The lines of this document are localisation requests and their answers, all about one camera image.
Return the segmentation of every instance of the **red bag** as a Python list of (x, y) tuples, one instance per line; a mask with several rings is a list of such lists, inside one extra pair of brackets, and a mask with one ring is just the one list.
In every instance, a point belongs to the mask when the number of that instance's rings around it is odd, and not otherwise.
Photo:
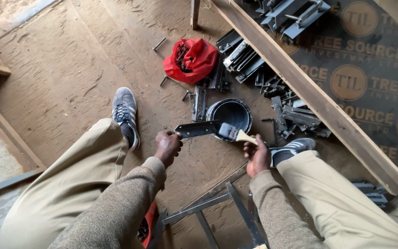
[[(184, 73), (176, 65), (178, 45), (182, 44), (189, 48), (184, 56), (184, 63), (192, 73)], [(202, 38), (179, 39), (174, 45), (172, 55), (164, 60), (164, 71), (172, 79), (194, 84), (211, 72), (217, 57), (218, 49)]]

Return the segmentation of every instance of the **dusty floor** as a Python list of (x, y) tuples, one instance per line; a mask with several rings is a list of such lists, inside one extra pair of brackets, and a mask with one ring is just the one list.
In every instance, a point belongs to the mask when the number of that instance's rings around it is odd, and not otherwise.
[[(162, 59), (171, 54), (179, 38), (202, 37), (214, 43), (231, 29), (207, 1), (200, 6), (202, 31), (191, 31), (189, 19), (189, 1), (57, 1), (0, 40), (1, 58), (13, 72), (0, 86), (0, 111), (50, 166), (98, 119), (111, 117), (116, 89), (129, 87), (137, 96), (141, 147), (127, 156), (126, 174), (154, 154), (154, 137), (164, 126), (174, 129), (191, 121), (190, 106), (181, 98), (192, 87), (170, 80), (159, 87), (164, 76)], [(154, 53), (151, 48), (164, 36), (167, 40)], [(208, 102), (229, 97), (240, 98), (251, 108), (252, 133), (273, 139), (271, 124), (260, 122), (273, 114), (270, 100), (261, 97), (258, 88), (233, 84), (232, 93), (213, 94)], [(322, 158), (347, 178), (372, 180), (334, 137), (318, 142)], [(169, 212), (185, 207), (246, 164), (241, 144), (212, 136), (184, 143), (181, 155), (167, 171), (165, 190), (156, 197), (158, 206)], [(273, 174), (284, 184), (277, 172)], [(235, 187), (245, 196), (248, 184), (244, 176)], [(300, 203), (285, 192), (299, 215), (311, 223)], [(205, 215), (222, 248), (249, 242), (233, 205), (223, 203), (211, 209)], [(171, 234), (173, 248), (207, 247), (195, 217), (174, 225)]]

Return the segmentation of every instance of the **metal stand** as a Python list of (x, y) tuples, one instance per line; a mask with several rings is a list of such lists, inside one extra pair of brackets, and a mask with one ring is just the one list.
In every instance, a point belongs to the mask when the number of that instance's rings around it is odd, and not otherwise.
[(223, 201), (229, 200), (229, 199), (233, 199), (237, 209), (239, 210), (240, 214), (242, 215), (242, 218), (245, 221), (245, 224), (247, 225), (248, 230), (250, 231), (251, 237), (253, 238), (253, 243), (251, 243), (250, 245), (243, 246), (243, 247), (241, 247), (241, 249), (253, 249), (253, 248), (257, 248), (257, 247), (268, 248), (267, 241), (260, 234), (259, 229), (257, 228), (256, 224), (254, 223), (253, 219), (251, 218), (250, 213), (245, 208), (244, 203), (242, 203), (242, 200), (237, 195), (237, 192), (233, 188), (233, 185), (231, 185), (231, 183), (226, 183), (225, 186), (227, 188), (227, 192), (216, 195), (215, 197), (207, 199), (200, 203), (193, 204), (193, 205), (191, 205), (187, 208), (184, 208), (178, 212), (174, 212), (174, 213), (168, 215), (167, 209), (164, 209), (159, 214), (159, 219), (158, 219), (158, 223), (156, 223), (154, 237), (150, 241), (147, 248), (148, 249), (157, 249), (158, 248), (158, 242), (162, 238), (162, 233), (163, 233), (164, 227), (166, 225), (174, 225), (176, 222), (180, 221), (182, 218), (185, 218), (185, 217), (190, 216), (195, 213), (197, 218), (199, 219), (199, 222), (201, 223), (201, 226), (205, 232), (205, 235), (207, 235), (207, 239), (208, 239), (208, 242), (210, 243), (211, 248), (218, 249), (219, 248), (218, 243), (216, 242), (216, 239), (214, 238), (213, 232), (212, 232), (210, 226), (208, 225), (208, 222), (207, 222), (205, 216), (203, 215), (202, 210), (206, 209), (208, 207), (214, 206)]

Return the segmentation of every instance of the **sweater sleeve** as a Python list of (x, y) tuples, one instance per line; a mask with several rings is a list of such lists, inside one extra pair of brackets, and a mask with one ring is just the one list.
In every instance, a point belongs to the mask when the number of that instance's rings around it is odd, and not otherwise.
[(163, 163), (156, 157), (148, 158), (111, 184), (49, 249), (129, 248), (166, 177)]
[(251, 180), (250, 190), (270, 248), (328, 248), (287, 202), (282, 186), (269, 170), (258, 173)]

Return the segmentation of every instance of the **trouser leg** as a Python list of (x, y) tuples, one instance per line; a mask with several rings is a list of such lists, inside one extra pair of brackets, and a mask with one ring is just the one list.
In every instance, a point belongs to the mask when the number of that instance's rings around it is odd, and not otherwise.
[(325, 244), (331, 249), (398, 248), (398, 224), (316, 154), (304, 151), (277, 170)]
[(128, 141), (99, 120), (22, 193), (4, 220), (0, 249), (45, 249), (121, 174)]

